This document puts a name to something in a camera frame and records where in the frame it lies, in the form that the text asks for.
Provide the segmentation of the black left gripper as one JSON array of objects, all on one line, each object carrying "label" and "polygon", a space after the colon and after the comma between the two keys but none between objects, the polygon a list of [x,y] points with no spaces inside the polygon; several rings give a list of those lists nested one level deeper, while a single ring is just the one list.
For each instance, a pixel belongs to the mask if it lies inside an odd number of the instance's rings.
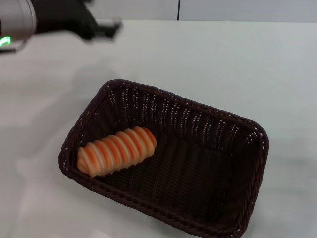
[{"label": "black left gripper", "polygon": [[99,28],[99,38],[114,40],[123,27],[121,20],[98,21],[86,7],[90,0],[33,0],[36,34],[68,31],[91,40]]}]

